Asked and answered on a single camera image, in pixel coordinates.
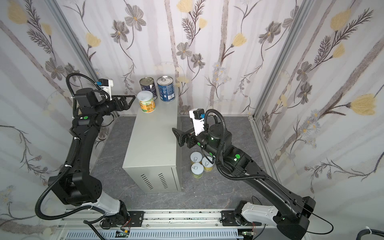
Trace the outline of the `green label can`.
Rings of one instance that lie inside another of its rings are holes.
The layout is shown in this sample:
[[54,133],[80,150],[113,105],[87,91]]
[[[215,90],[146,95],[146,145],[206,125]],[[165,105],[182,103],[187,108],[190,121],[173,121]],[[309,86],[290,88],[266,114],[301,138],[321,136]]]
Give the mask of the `green label can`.
[[195,178],[195,179],[200,179],[202,176],[203,176],[203,173],[204,173],[204,167],[202,164],[200,163],[194,163],[192,166],[191,166],[191,172],[192,172],[192,176]]

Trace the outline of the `dark navy label can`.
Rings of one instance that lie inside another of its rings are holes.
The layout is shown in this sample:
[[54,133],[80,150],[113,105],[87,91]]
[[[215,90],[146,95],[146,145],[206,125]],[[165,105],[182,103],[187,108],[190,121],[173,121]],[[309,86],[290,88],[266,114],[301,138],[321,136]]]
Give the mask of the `dark navy label can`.
[[139,81],[142,91],[150,91],[154,100],[158,98],[155,81],[151,77],[144,77]]

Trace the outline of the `small yellow label can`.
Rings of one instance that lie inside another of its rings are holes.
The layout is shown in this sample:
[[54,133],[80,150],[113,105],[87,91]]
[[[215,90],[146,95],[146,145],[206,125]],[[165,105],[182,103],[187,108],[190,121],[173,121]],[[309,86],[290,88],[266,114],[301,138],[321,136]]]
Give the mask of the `small yellow label can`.
[[205,172],[211,172],[214,167],[214,161],[211,156],[203,157],[202,159],[202,165],[204,167]]

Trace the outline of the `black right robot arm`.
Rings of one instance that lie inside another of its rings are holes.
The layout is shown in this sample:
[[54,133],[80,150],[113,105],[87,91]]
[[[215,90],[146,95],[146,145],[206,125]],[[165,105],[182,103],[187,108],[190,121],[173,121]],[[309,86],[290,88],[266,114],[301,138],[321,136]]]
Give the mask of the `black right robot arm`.
[[262,210],[256,215],[247,215],[250,203],[239,204],[239,217],[247,222],[274,225],[287,238],[301,240],[307,233],[310,216],[316,202],[311,197],[301,197],[273,179],[251,156],[232,144],[224,117],[214,109],[192,111],[194,127],[186,132],[172,129],[179,146],[199,146],[214,159],[218,172],[232,181],[243,181],[257,190],[274,206],[276,213]]

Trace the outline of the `light blue label can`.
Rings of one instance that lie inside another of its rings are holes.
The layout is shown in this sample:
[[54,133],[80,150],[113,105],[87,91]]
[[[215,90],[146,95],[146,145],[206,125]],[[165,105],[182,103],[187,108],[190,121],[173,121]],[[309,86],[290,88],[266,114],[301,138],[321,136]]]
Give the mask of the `light blue label can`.
[[163,102],[171,102],[175,99],[174,80],[169,76],[157,79],[160,98]]

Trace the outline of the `peach can white lid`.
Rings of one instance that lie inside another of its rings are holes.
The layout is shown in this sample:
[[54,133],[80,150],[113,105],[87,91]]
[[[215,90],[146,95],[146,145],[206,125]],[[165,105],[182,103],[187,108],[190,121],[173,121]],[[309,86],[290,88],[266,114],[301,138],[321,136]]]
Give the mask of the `peach can white lid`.
[[155,110],[156,105],[152,92],[141,91],[137,94],[137,99],[144,113],[152,113]]

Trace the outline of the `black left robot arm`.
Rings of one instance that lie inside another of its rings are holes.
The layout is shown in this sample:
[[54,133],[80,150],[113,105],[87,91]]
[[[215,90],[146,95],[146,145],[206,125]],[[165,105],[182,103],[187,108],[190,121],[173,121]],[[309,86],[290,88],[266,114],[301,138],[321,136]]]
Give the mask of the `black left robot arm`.
[[[112,95],[111,81],[94,81],[80,73],[68,74],[66,83],[73,98],[72,144],[59,174],[49,178],[48,187],[38,198],[35,214],[42,220],[53,221],[83,210],[94,210],[102,214],[103,228],[122,227],[131,220],[130,213],[123,201],[106,194],[101,181],[91,176],[90,160],[104,116],[129,110],[136,97]],[[55,216],[44,214],[42,204],[49,192],[75,209]]]

